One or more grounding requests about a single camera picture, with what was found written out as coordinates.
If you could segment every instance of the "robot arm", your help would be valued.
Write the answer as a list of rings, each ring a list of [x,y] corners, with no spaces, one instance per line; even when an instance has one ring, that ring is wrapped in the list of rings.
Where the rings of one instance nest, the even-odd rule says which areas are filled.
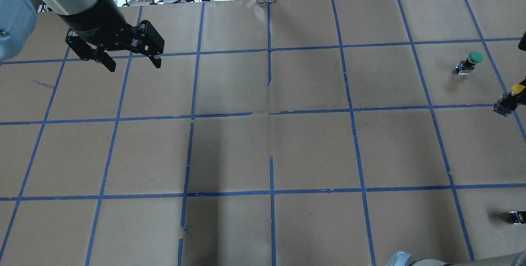
[[[36,24],[42,0],[2,0],[0,60],[16,56]],[[106,51],[128,50],[148,56],[160,68],[164,39],[149,21],[126,23],[113,0],[43,0],[70,26],[66,43],[82,60],[100,62],[111,72],[115,62]]]

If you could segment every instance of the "grid square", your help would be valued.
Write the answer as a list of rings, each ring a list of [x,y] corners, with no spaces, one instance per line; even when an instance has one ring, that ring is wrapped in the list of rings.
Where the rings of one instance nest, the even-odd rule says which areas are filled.
[[[409,45],[344,50],[353,107],[427,105]]]
[[[141,20],[148,19],[163,36],[164,53],[197,52],[201,6],[202,3],[143,6]]]
[[[400,249],[417,260],[469,261],[450,190],[369,192],[367,204],[377,265]]]
[[[119,11],[124,16],[124,19],[126,19],[126,22],[129,23],[132,26],[135,26],[137,24],[137,17],[139,17],[139,9],[140,9],[139,6],[119,7]],[[128,50],[108,51],[107,53],[109,54],[109,56],[129,56],[129,51]],[[69,58],[69,59],[74,59],[74,58],[80,59],[73,50],[69,51],[69,54],[68,54],[67,58]]]
[[[272,264],[270,196],[190,197],[182,265]]]
[[[435,113],[455,184],[526,182],[526,143],[513,117],[490,107]]]
[[[517,47],[518,41],[487,42],[486,45],[488,45],[491,57],[498,69],[498,74],[502,77],[502,81],[509,92],[511,86],[519,84],[526,78],[524,71],[526,52]],[[500,98],[499,94],[502,88],[499,89],[498,93],[492,96],[493,99]]]
[[[339,49],[272,52],[271,112],[348,109]]]
[[[275,188],[360,187],[349,113],[271,116]]]
[[[122,121],[104,193],[182,193],[190,120]]]
[[[270,33],[272,48],[338,45],[331,0],[276,0]]]
[[[201,56],[196,114],[268,114],[267,52]]]
[[[188,191],[269,189],[269,116],[195,120]]]
[[[267,47],[266,4],[257,4],[256,0],[206,2],[201,51]]]
[[[415,42],[480,38],[464,0],[400,2]]]
[[[190,115],[195,65],[195,56],[164,57],[161,69],[132,58],[120,116]]]
[[[90,265],[177,265],[181,207],[181,198],[103,200]]]
[[[449,185],[429,110],[356,112],[355,119],[367,187]]]
[[[482,35],[517,38],[524,33],[526,11],[521,0],[468,0]]]
[[[334,1],[344,45],[409,41],[397,0]]]
[[[416,50],[433,105],[489,104],[500,97],[502,87],[482,43],[426,44]],[[471,51],[484,60],[469,75],[459,76],[455,66]]]
[[[0,69],[0,121],[43,120],[53,88],[33,80],[55,86],[61,62],[2,65]]]
[[[18,196],[40,128],[41,125],[0,127],[0,197]]]
[[[0,201],[0,238],[4,241],[5,232],[11,221],[15,201]]]
[[[524,251],[526,227],[510,225],[508,212],[524,209],[525,193],[525,188],[457,190],[475,259]]]
[[[66,62],[49,120],[114,118],[128,60],[115,60],[114,73],[93,62]]]
[[[113,127],[113,122],[46,125],[23,195],[98,195]]]
[[[371,264],[361,193],[275,197],[278,265]]]
[[[83,265],[97,200],[22,201],[2,266]]]
[[[10,62],[22,60],[62,60],[66,54],[67,24],[54,12],[37,13],[36,26],[24,48]]]

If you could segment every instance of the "blue tape line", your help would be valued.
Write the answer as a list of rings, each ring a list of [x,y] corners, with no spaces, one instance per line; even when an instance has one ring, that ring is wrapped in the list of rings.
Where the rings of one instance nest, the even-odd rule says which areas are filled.
[[[190,181],[190,161],[192,159],[192,144],[194,139],[194,123],[190,124],[190,135],[188,136],[188,152],[186,154],[186,172],[185,172],[185,187],[184,196],[182,199],[181,209],[181,227],[185,226],[186,222],[186,203],[188,201],[188,182]]]
[[[16,122],[0,122],[0,125],[30,125],[43,124],[43,121],[16,121]]]
[[[119,118],[120,121],[138,121],[138,120],[171,120],[191,118],[190,115],[181,116],[150,116],[150,117],[125,117]]]
[[[362,107],[353,109],[355,112],[360,111],[396,111],[396,110],[422,110],[429,109],[429,106],[407,106],[407,107]]]
[[[102,205],[102,199],[104,194],[104,187],[106,185],[106,179],[108,176],[108,169],[104,170],[104,176],[102,179],[102,184],[100,185],[100,192],[97,197],[97,208],[95,209],[95,216],[93,218],[93,225],[92,225],[92,232],[90,233],[90,243],[88,243],[88,251],[86,254],[86,261],[84,263],[85,266],[88,266],[90,264],[90,259],[92,257],[92,248],[93,248],[93,241],[95,239],[95,232],[97,230],[97,223],[98,223],[98,216],[100,214],[100,206]]]
[[[272,266],[276,266],[276,208],[274,202],[274,157],[270,157],[270,232],[272,243]]]
[[[21,201],[28,200],[86,200],[98,199],[97,195],[70,195],[70,196],[28,196],[20,197]]]
[[[199,115],[195,115],[195,118],[238,117],[238,116],[251,116],[251,115],[252,115],[252,112],[226,113],[226,114],[199,114]]]
[[[468,189],[502,189],[525,188],[526,183],[501,184],[468,184],[447,186],[411,186],[411,187],[367,187],[366,192],[395,192],[395,191],[432,191],[432,190],[468,190]],[[338,189],[292,189],[292,190],[255,190],[215,193],[156,193],[156,194],[125,194],[103,195],[103,199],[144,199],[144,198],[179,198],[179,197],[231,197],[244,195],[272,195],[272,194],[320,194],[320,193],[361,193],[361,188]],[[98,199],[98,195],[69,195],[69,196],[37,196],[37,197],[0,197],[0,201],[39,201],[39,200],[86,200]]]
[[[267,41],[268,41],[268,83],[272,81],[272,62],[270,53],[272,52],[272,41],[270,35],[270,2],[267,3]]]
[[[115,122],[116,118],[94,118],[94,119],[71,119],[71,120],[49,120],[46,124],[60,123],[92,123],[92,122]]]
[[[7,226],[7,230],[5,232],[4,241],[2,242],[2,247],[0,247],[0,261],[2,260],[2,256],[4,255],[7,240],[9,239],[9,234],[11,233],[11,229],[13,228],[13,222],[15,221],[16,213],[18,211],[18,206],[20,205],[20,198],[22,197],[26,184],[28,183],[28,178],[30,176],[32,164],[36,156],[36,151],[38,150],[38,144],[40,143],[40,140],[42,138],[42,133],[44,132],[44,127],[46,125],[45,122],[47,118],[49,117],[49,111],[51,110],[53,99],[55,99],[55,94],[57,93],[58,83],[60,82],[60,77],[62,76],[62,72],[64,71],[64,66],[66,65],[68,53],[69,53],[69,47],[66,49],[66,54],[64,55],[64,58],[62,59],[62,65],[60,66],[60,70],[58,71],[58,76],[55,81],[55,87],[53,88],[53,93],[51,93],[51,98],[49,99],[49,103],[47,105],[46,114],[44,116],[42,126],[40,127],[40,131],[38,132],[38,137],[36,139],[35,147],[33,148],[33,151],[31,153],[31,159],[28,164],[28,169],[26,170],[26,173],[24,175],[24,180],[22,181],[20,191],[18,193],[18,199],[15,203],[15,207],[13,208],[13,213],[11,214],[11,219],[9,220],[9,225]]]
[[[251,52],[262,52],[262,51],[267,51],[267,49],[244,49],[244,50],[207,51],[207,52],[201,52],[201,54],[251,53]]]
[[[311,46],[311,47],[283,47],[283,48],[272,48],[272,51],[289,51],[289,50],[312,50],[312,49],[334,49],[340,48],[339,46]]]
[[[442,135],[440,134],[440,129],[438,127],[438,122],[436,121],[436,116],[435,116],[435,113],[434,113],[434,109],[433,109],[433,104],[431,102],[431,98],[429,96],[429,91],[428,91],[428,88],[427,88],[427,85],[426,85],[426,80],[424,79],[424,76],[423,76],[423,73],[422,73],[422,67],[420,66],[420,62],[418,60],[418,55],[417,55],[417,51],[415,49],[415,44],[413,42],[413,37],[411,36],[411,31],[409,30],[409,26],[408,26],[408,23],[407,23],[407,19],[406,19],[406,14],[404,12],[404,8],[402,7],[402,1],[397,0],[397,2],[398,2],[398,7],[400,8],[400,13],[402,14],[402,19],[404,20],[404,25],[406,27],[407,35],[409,37],[409,42],[411,43],[411,49],[413,51],[413,56],[415,57],[415,62],[417,64],[418,73],[420,75],[420,80],[422,82],[424,93],[426,94],[426,100],[427,100],[427,103],[429,105],[429,111],[431,112],[431,118],[433,120],[434,130],[436,132],[436,137],[438,139],[438,143],[439,143],[439,146],[440,146],[440,151],[442,153],[442,159],[444,160],[445,170],[447,171],[447,174],[448,174],[449,184],[452,187],[451,190],[453,192],[453,199],[455,201],[455,206],[457,208],[457,213],[458,213],[458,216],[459,216],[460,225],[462,227],[462,233],[464,234],[464,241],[466,242],[466,247],[468,249],[468,254],[469,254],[470,260],[473,261],[473,260],[475,260],[474,255],[473,255],[473,249],[471,248],[471,242],[469,240],[468,231],[466,229],[466,224],[464,223],[464,216],[462,214],[462,209],[460,208],[459,200],[458,200],[458,197],[457,197],[457,192],[454,189],[453,176],[451,175],[451,170],[450,170],[450,167],[449,167],[449,161],[448,161],[447,155],[445,153],[444,143],[442,141]]]
[[[508,93],[509,91],[506,89],[506,85],[504,84],[504,80],[502,79],[502,77],[500,76],[500,73],[498,72],[498,69],[496,67],[495,61],[493,60],[493,58],[491,56],[490,49],[488,48],[488,45],[486,44],[487,40],[484,39],[484,36],[482,35],[482,31],[481,31],[480,26],[479,26],[479,24],[477,22],[477,19],[475,18],[475,14],[473,13],[473,10],[471,9],[471,5],[469,5],[469,1],[468,0],[464,0],[464,2],[466,2],[466,6],[468,7],[468,11],[469,11],[469,14],[471,15],[471,19],[473,19],[473,24],[475,24],[475,28],[477,28],[477,32],[479,33],[480,40],[482,41],[482,44],[484,46],[484,50],[486,51],[486,54],[488,55],[488,59],[490,60],[491,66],[494,68],[495,75],[496,75],[498,81],[500,82],[500,86],[502,87],[502,90],[503,90],[504,93]],[[515,116],[515,120],[517,121],[517,124],[519,126],[519,130],[520,130],[520,132],[522,134],[522,138],[526,142],[526,133],[524,132],[524,127],[522,127],[522,122],[521,122],[519,116],[517,115],[517,113],[514,112],[513,116]]]
[[[448,190],[448,189],[451,189],[451,186],[378,187],[378,188],[367,188],[367,192],[429,191],[429,190]]]
[[[354,48],[354,47],[378,47],[378,46],[398,46],[398,45],[409,45],[409,42],[350,44],[350,45],[342,45],[342,46],[343,48]]]
[[[192,119],[196,114],[197,77],[199,76],[199,59],[201,58],[201,39],[203,38],[203,21],[205,18],[205,2],[201,6],[201,19],[199,21],[199,36],[197,38],[196,69],[194,73],[194,90],[192,91]]]
[[[270,113],[269,115],[287,115],[287,114],[315,114],[315,113],[341,113],[349,112],[349,109],[331,109],[331,110],[296,110],[296,111],[281,111],[279,113]]]
[[[372,266],[376,266],[376,258],[374,255],[374,245],[372,242],[371,223],[369,219],[369,208],[367,206],[366,186],[365,186],[365,180],[363,178],[363,169],[361,165],[360,146],[358,144],[358,136],[356,132],[355,115],[353,111],[353,101],[351,100],[351,95],[349,93],[349,81],[347,79],[347,67],[345,64],[344,46],[343,46],[342,39],[341,39],[340,22],[338,21],[338,13],[336,11],[336,3],[334,2],[334,0],[331,0],[331,4],[332,4],[332,11],[334,13],[334,19],[336,22],[336,31],[338,32],[338,44],[340,48],[341,65],[342,65],[343,74],[344,74],[345,92],[347,94],[347,102],[349,103],[349,110],[350,110],[349,114],[351,116],[351,128],[353,129],[353,139],[355,143],[356,160],[358,163],[358,174],[360,176],[360,188],[361,188],[362,199],[363,199],[363,213],[365,215],[365,223],[366,223],[366,229],[367,229],[367,239],[369,241],[369,251],[371,255],[371,263],[372,263]]]
[[[182,238],[179,239],[179,247],[177,249],[177,266],[181,266],[182,262]]]

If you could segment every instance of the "blue tape grid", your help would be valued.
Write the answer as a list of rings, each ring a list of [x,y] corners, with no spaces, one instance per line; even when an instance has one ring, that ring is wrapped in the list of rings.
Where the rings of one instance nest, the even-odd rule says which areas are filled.
[[[141,15],[143,13],[143,6],[139,8],[139,15],[137,16],[137,24],[139,25],[139,22],[141,21]],[[97,230],[97,222],[98,217],[100,213],[100,206],[102,204],[103,195],[104,195],[104,187],[106,186],[106,179],[108,177],[108,167],[111,163],[111,155],[113,154],[113,145],[115,144],[115,137],[117,136],[117,129],[119,127],[119,118],[120,118],[120,111],[122,110],[122,101],[124,101],[124,92],[126,91],[126,83],[128,81],[128,74],[130,70],[130,64],[132,62],[132,53],[129,53],[128,56],[128,63],[126,64],[126,71],[124,73],[124,80],[122,81],[122,88],[120,90],[120,99],[119,99],[119,106],[117,107],[117,116],[115,118],[115,127],[113,128],[113,134],[111,136],[111,143],[109,144],[109,151],[108,151],[108,159],[106,160],[106,168],[104,169],[104,176],[102,179],[102,183],[100,184],[100,192],[98,195],[97,200],[97,209],[95,210],[95,217],[93,219],[93,226],[92,226],[92,232],[90,234],[90,243],[88,244],[88,250],[86,253],[86,262],[85,266],[88,266],[90,264],[90,258],[92,255],[92,247],[93,247],[93,240],[95,238],[95,232]]]
[[[502,87],[502,90],[505,93],[508,93],[509,91],[506,89],[506,85],[504,84],[504,81],[502,80],[502,77],[500,76],[500,73],[498,72],[498,69],[496,67],[496,64],[491,56],[490,49],[488,48],[488,45],[486,42],[488,42],[487,39],[484,39],[484,36],[482,35],[482,31],[480,30],[479,23],[477,22],[477,19],[475,18],[475,14],[473,13],[473,10],[471,9],[471,5],[469,5],[468,0],[464,0],[466,2],[466,6],[468,7],[469,14],[471,15],[471,18],[473,19],[473,24],[475,24],[475,27],[477,28],[477,32],[479,33],[480,40],[484,46],[484,50],[486,51],[486,54],[488,55],[488,58],[491,62],[491,66],[494,68],[496,77],[498,78],[498,81],[500,82],[500,86]],[[519,129],[522,133],[522,137],[524,138],[524,141],[526,141],[526,133],[524,132],[524,127],[522,127],[521,120],[517,114],[517,111],[513,112],[513,116],[515,116],[515,120],[517,121],[517,124],[519,125]]]
[[[418,109],[429,109],[432,118],[434,121],[434,126],[436,130],[436,134],[440,143],[440,148],[442,150],[442,156],[445,161],[445,167],[447,171],[449,172],[449,164],[447,162],[447,157],[445,155],[445,149],[443,147],[443,142],[441,140],[440,131],[438,129],[438,124],[436,123],[436,117],[434,116],[434,109],[451,109],[451,108],[462,108],[462,107],[492,107],[491,104],[474,104],[474,105],[432,105],[431,100],[429,98],[429,92],[426,87],[425,80],[423,78],[423,74],[421,71],[421,67],[419,64],[418,56],[415,51],[415,45],[428,45],[428,44],[448,44],[448,43],[483,43],[485,51],[488,55],[488,58],[492,64],[492,67],[494,68],[494,71],[498,77],[498,80],[502,86],[502,89],[504,92],[507,92],[506,87],[504,85],[504,82],[498,72],[498,69],[496,67],[496,64],[489,52],[489,49],[487,47],[487,42],[499,42],[499,41],[519,41],[520,38],[501,38],[501,39],[485,39],[481,33],[481,30],[479,28],[479,25],[477,23],[477,20],[475,19],[475,15],[471,9],[471,6],[469,5],[468,0],[465,0],[466,5],[468,6],[468,10],[470,12],[470,15],[473,19],[473,22],[477,28],[477,32],[479,32],[480,39],[468,39],[468,40],[456,40],[456,41],[423,41],[423,42],[414,42],[409,26],[406,21],[406,17],[404,15],[404,10],[402,7],[402,4],[400,0],[397,0],[400,12],[402,13],[402,18],[404,19],[404,24],[406,26],[406,31],[409,36],[409,42],[397,42],[397,43],[376,43],[376,44],[356,44],[356,45],[343,45],[342,39],[341,39],[341,33],[340,33],[340,26],[338,22],[338,15],[336,11],[336,4],[334,0],[331,0],[331,4],[334,11],[336,26],[337,26],[337,32],[338,32],[338,40],[339,45],[334,46],[312,46],[312,47],[283,47],[283,48],[272,48],[271,47],[271,32],[270,32],[270,4],[267,5],[267,29],[268,29],[268,48],[267,49],[246,49],[246,50],[231,50],[231,51],[212,51],[212,52],[201,52],[201,37],[203,33],[203,16],[205,11],[205,4],[203,3],[203,6],[201,8],[201,22],[199,25],[199,40],[198,40],[198,48],[197,52],[194,53],[168,53],[163,54],[163,56],[196,56],[196,69],[195,69],[195,76],[194,76],[194,88],[192,93],[192,111],[191,115],[189,116],[148,116],[148,117],[132,117],[132,118],[121,118],[120,117],[120,110],[122,108],[122,100],[124,98],[124,92],[126,87],[126,81],[127,76],[129,72],[130,62],[132,58],[143,58],[144,56],[136,56],[132,55],[130,53],[129,56],[116,56],[114,58],[127,58],[128,64],[126,67],[126,73],[122,85],[122,91],[120,96],[120,103],[117,110],[117,116],[116,118],[99,118],[99,119],[86,119],[86,120],[47,120],[47,117],[49,115],[49,111],[51,109],[51,104],[53,103],[53,99],[56,93],[56,88],[58,86],[58,83],[60,81],[60,76],[62,75],[62,71],[64,69],[64,65],[66,62],[69,61],[80,61],[79,58],[73,58],[68,59],[68,53],[69,48],[66,51],[66,55],[61,60],[24,60],[24,61],[16,61],[16,62],[0,62],[0,66],[3,64],[28,64],[28,63],[37,63],[37,62],[61,62],[62,65],[60,67],[60,72],[58,75],[58,78],[55,83],[55,88],[53,90],[53,93],[51,94],[51,99],[49,101],[49,105],[45,114],[44,120],[41,121],[19,121],[19,122],[0,122],[0,125],[25,125],[25,124],[41,124],[41,129],[39,132],[39,135],[37,137],[37,141],[35,143],[35,147],[30,159],[30,163],[28,165],[28,169],[26,171],[21,190],[19,192],[18,197],[0,197],[0,201],[15,201],[15,208],[13,210],[12,217],[10,219],[8,228],[6,230],[6,234],[4,237],[4,240],[2,242],[2,247],[0,249],[0,260],[2,258],[2,255],[4,253],[6,243],[9,237],[9,233],[11,232],[13,221],[16,216],[16,212],[18,210],[18,206],[21,201],[34,201],[34,200],[85,200],[85,199],[97,199],[97,210],[94,217],[94,224],[92,227],[92,234],[90,235],[90,243],[88,246],[88,252],[86,255],[86,264],[88,265],[90,262],[90,253],[92,251],[92,243],[94,238],[94,233],[96,231],[97,226],[97,220],[98,220],[98,214],[100,212],[100,204],[103,199],[141,199],[141,198],[158,198],[158,197],[182,197],[183,198],[183,208],[182,208],[182,218],[181,218],[181,224],[184,226],[185,223],[185,216],[186,216],[186,200],[188,197],[228,197],[228,196],[237,196],[237,195],[261,195],[261,194],[269,194],[271,196],[271,219],[272,219],[272,225],[271,225],[271,236],[272,236],[272,264],[273,266],[276,265],[276,229],[275,229],[275,208],[274,208],[274,196],[276,194],[302,194],[302,193],[362,193],[363,196],[363,206],[364,206],[364,213],[366,217],[366,227],[367,227],[367,234],[368,234],[368,240],[369,240],[369,248],[370,248],[370,255],[371,255],[371,261],[372,264],[375,265],[375,257],[374,257],[374,247],[372,243],[372,234],[371,234],[371,228],[370,228],[370,221],[369,221],[369,215],[368,215],[368,208],[367,208],[367,199],[366,199],[366,192],[387,192],[387,191],[428,191],[428,190],[451,190],[453,192],[454,200],[455,200],[455,206],[457,207],[457,211],[459,214],[460,223],[462,226],[462,231],[464,234],[464,238],[466,240],[466,246],[468,247],[468,252],[470,254],[470,259],[473,260],[473,252],[471,249],[471,245],[468,239],[468,234],[466,231],[466,226],[464,224],[464,218],[462,217],[462,211],[460,208],[460,204],[458,201],[456,190],[462,190],[462,189],[495,189],[495,188],[503,188],[503,187],[526,187],[526,183],[504,183],[504,184],[477,184],[477,185],[455,185],[453,182],[453,178],[451,175],[449,175],[450,178],[450,185],[447,186],[425,186],[425,187],[365,187],[365,182],[363,180],[363,170],[361,168],[361,158],[359,155],[359,144],[358,144],[358,138],[356,135],[356,129],[355,129],[355,120],[354,120],[354,112],[358,111],[381,111],[381,110],[418,110]],[[137,24],[140,21],[141,18],[141,12],[142,7],[139,9],[139,16],[137,19]],[[424,92],[426,94],[426,98],[428,100],[427,106],[409,106],[409,107],[387,107],[387,108],[353,108],[352,107],[352,101],[349,94],[349,84],[347,80],[347,69],[345,66],[345,58],[343,50],[344,48],[352,48],[352,47],[375,47],[375,46],[393,46],[393,45],[410,45],[413,54],[415,56],[415,62],[417,63],[417,67],[419,69],[419,75],[422,81],[422,86],[424,87]],[[32,162],[34,160],[34,157],[36,155],[38,144],[41,140],[42,133],[45,127],[45,124],[58,124],[58,123],[84,123],[84,122],[115,122],[115,129],[113,131],[113,136],[111,139],[111,145],[108,151],[108,159],[107,159],[107,166],[109,165],[111,161],[111,154],[113,151],[113,144],[115,142],[115,136],[117,132],[118,123],[121,120],[163,120],[163,119],[179,119],[179,118],[213,118],[213,117],[229,117],[229,116],[249,116],[252,113],[226,113],[226,114],[206,114],[206,115],[196,115],[195,114],[195,98],[197,93],[197,79],[198,79],[198,70],[199,70],[199,58],[201,54],[228,54],[228,53],[252,53],[252,52],[262,52],[267,51],[268,52],[268,82],[271,81],[271,52],[272,51],[294,51],[294,50],[306,50],[306,49],[340,49],[341,54],[341,61],[342,61],[342,68],[344,71],[344,82],[346,85],[346,93],[349,103],[348,109],[332,109],[332,110],[306,110],[306,111],[283,111],[280,113],[270,113],[270,115],[279,115],[279,114],[308,114],[308,113],[336,113],[336,112],[349,112],[351,116],[351,125],[353,129],[353,138],[355,140],[355,151],[357,153],[357,160],[358,160],[358,169],[360,174],[360,188],[343,188],[343,189],[300,189],[300,190],[274,190],[274,161],[273,158],[270,158],[270,190],[259,190],[259,191],[236,191],[236,192],[221,192],[221,193],[188,193],[188,179],[189,179],[189,171],[190,171],[190,159],[191,159],[191,145],[192,145],[192,135],[194,130],[194,124],[191,124],[190,127],[190,137],[189,137],[189,146],[188,146],[188,158],[187,158],[187,170],[186,170],[186,176],[185,176],[185,190],[184,193],[166,193],[166,194],[135,194],[135,195],[104,195],[104,187],[105,182],[107,178],[107,167],[104,172],[103,181],[100,188],[99,195],[68,195],[68,196],[55,196],[55,197],[23,197],[23,191],[26,185],[26,182],[28,180],[30,169],[32,166]],[[517,116],[517,113],[514,113],[515,119],[518,122],[519,128],[521,130],[521,133],[524,137],[524,140],[526,141],[526,134],[524,132],[524,128],[522,127],[522,124],[520,122],[519,117]],[[181,264],[182,260],[182,245],[183,245],[183,239],[181,238],[179,240],[179,247],[178,247],[178,265]]]
[[[360,176],[360,189],[361,189],[362,200],[363,200],[363,213],[365,215],[365,225],[367,229],[367,239],[369,242],[371,263],[372,263],[372,266],[376,266],[376,258],[374,256],[374,245],[372,242],[371,222],[369,219],[369,208],[367,206],[367,194],[366,194],[365,180],[363,179],[363,169],[361,166],[360,147],[358,144],[358,135],[356,133],[355,114],[353,111],[354,109],[353,101],[351,100],[351,95],[349,93],[349,81],[347,79],[347,67],[345,64],[344,45],[341,39],[340,22],[338,21],[338,13],[336,12],[336,4],[334,0],[331,0],[331,4],[332,4],[332,11],[334,12],[334,19],[336,22],[336,31],[338,32],[338,43],[339,43],[339,48],[340,48],[341,65],[343,68],[343,75],[344,75],[345,92],[347,94],[347,102],[349,103],[349,114],[351,118],[351,128],[353,129],[353,139],[355,143],[356,159],[358,162],[358,174]]]
[[[426,99],[427,99],[427,103],[428,103],[428,106],[429,106],[429,111],[431,112],[431,117],[432,117],[433,124],[434,124],[434,130],[436,131],[436,137],[438,138],[440,150],[442,152],[442,158],[444,160],[445,170],[447,171],[447,174],[448,174],[449,184],[452,187],[451,191],[453,192],[453,199],[455,201],[455,206],[457,208],[457,213],[458,213],[458,216],[459,216],[460,226],[462,228],[462,233],[464,234],[464,241],[466,242],[466,247],[468,249],[469,259],[471,261],[473,261],[473,260],[475,260],[475,257],[473,255],[473,249],[471,248],[471,242],[469,240],[468,230],[466,229],[466,224],[464,223],[464,216],[462,214],[462,208],[460,207],[460,202],[459,202],[459,199],[458,199],[457,190],[454,188],[455,183],[453,181],[453,176],[451,175],[451,170],[450,170],[450,167],[449,167],[449,161],[448,161],[447,155],[445,154],[444,143],[442,142],[442,136],[440,134],[440,129],[438,127],[438,122],[436,121],[436,116],[434,114],[434,107],[433,107],[433,104],[431,102],[431,98],[429,96],[428,88],[426,86],[426,80],[424,79],[424,76],[423,76],[423,73],[422,73],[422,68],[420,66],[420,62],[418,60],[417,51],[415,49],[415,44],[413,43],[413,37],[411,36],[411,31],[409,30],[409,26],[408,26],[408,23],[407,23],[406,15],[404,13],[404,8],[402,7],[402,2],[400,0],[397,0],[397,2],[398,2],[398,6],[400,7],[400,12],[402,13],[402,19],[404,20],[404,25],[406,26],[407,35],[409,37],[409,42],[411,43],[411,49],[413,50],[413,56],[415,57],[415,62],[417,64],[418,73],[420,75],[420,80],[422,81],[422,86],[423,86],[423,89],[424,89],[424,93],[426,94]]]
[[[40,140],[42,138],[42,133],[44,132],[45,122],[47,121],[47,117],[49,116],[49,111],[51,110],[51,105],[53,104],[53,99],[55,99],[55,94],[57,92],[58,83],[60,82],[60,77],[62,76],[62,71],[64,71],[64,66],[66,65],[67,55],[69,53],[69,47],[66,49],[66,54],[64,55],[64,58],[62,59],[62,65],[60,66],[60,71],[58,71],[58,76],[55,81],[55,87],[53,88],[53,93],[51,93],[51,98],[49,99],[49,103],[47,105],[46,114],[44,116],[44,120],[42,123],[42,126],[40,127],[40,131],[38,133],[38,137],[36,139],[35,147],[33,148],[33,152],[31,154],[31,159],[28,164],[28,169],[26,170],[26,174],[24,176],[24,180],[22,181],[20,191],[18,193],[18,197],[16,199],[15,207],[13,209],[13,213],[11,215],[11,219],[9,221],[9,225],[7,226],[7,230],[5,232],[4,240],[2,242],[2,247],[0,247],[0,260],[2,260],[2,256],[4,255],[5,246],[7,244],[7,240],[9,239],[9,234],[11,233],[11,229],[13,228],[13,222],[15,221],[16,212],[18,211],[18,206],[20,205],[22,194],[24,193],[24,189],[26,187],[26,183],[28,183],[28,178],[30,176],[30,171],[32,167],[32,163],[35,159],[36,152],[38,150],[38,144],[40,143]]]

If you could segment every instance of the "green button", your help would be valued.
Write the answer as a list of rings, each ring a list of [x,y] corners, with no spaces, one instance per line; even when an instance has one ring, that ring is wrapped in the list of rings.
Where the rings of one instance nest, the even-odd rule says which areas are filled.
[[[479,62],[482,62],[484,58],[482,54],[480,54],[479,52],[473,51],[472,53],[469,54],[469,59],[471,60],[471,62],[478,64]]]

